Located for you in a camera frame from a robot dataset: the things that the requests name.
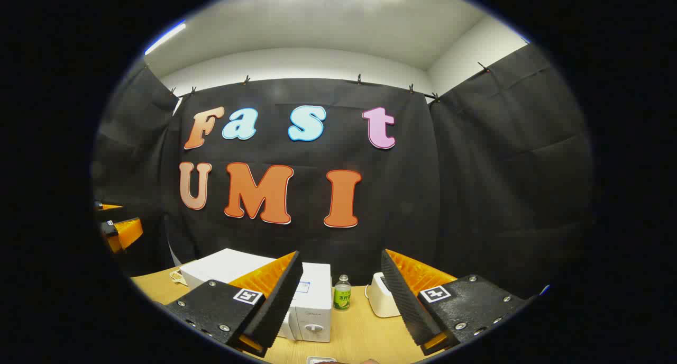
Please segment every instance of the label sticker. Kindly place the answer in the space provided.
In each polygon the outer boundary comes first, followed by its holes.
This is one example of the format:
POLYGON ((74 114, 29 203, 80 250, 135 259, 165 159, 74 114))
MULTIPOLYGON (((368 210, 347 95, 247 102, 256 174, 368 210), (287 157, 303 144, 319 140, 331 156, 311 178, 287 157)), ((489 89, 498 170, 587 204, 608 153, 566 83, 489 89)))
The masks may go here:
POLYGON ((452 296, 449 292, 444 289, 442 286, 435 286, 432 289, 421 291, 423 297, 428 301, 428 303, 437 302, 440 299, 445 299, 446 297, 452 296))
POLYGON ((259 297, 261 297, 263 293, 261 292, 255 292, 254 290, 247 290, 247 289, 241 289, 233 299, 235 301, 240 301, 244 303, 249 303, 249 304, 256 304, 256 301, 259 300, 259 297))
POLYGON ((298 282, 297 292, 298 293, 307 293, 310 289, 310 282, 304 282, 303 280, 298 282))

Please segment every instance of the white toaster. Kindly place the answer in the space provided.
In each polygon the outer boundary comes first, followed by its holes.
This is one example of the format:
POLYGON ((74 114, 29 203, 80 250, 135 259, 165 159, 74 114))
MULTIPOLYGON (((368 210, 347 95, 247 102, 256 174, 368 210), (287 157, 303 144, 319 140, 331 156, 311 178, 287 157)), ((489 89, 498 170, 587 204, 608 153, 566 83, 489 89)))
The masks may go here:
POLYGON ((385 276, 382 272, 374 274, 372 283, 365 289, 365 294, 372 305, 374 313, 381 318, 399 316, 399 310, 395 305, 395 299, 385 284, 385 276))

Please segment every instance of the white box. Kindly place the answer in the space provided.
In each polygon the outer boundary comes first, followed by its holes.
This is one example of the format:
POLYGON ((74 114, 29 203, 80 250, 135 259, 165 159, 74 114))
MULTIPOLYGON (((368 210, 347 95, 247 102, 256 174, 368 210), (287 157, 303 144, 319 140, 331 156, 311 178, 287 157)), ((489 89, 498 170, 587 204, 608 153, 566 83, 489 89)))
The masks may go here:
MULTIPOLYGON (((227 284, 275 258, 223 249, 181 267, 190 289, 210 279, 227 284)), ((303 275, 278 336, 293 340, 329 342, 332 315, 331 265, 302 262, 303 275)))

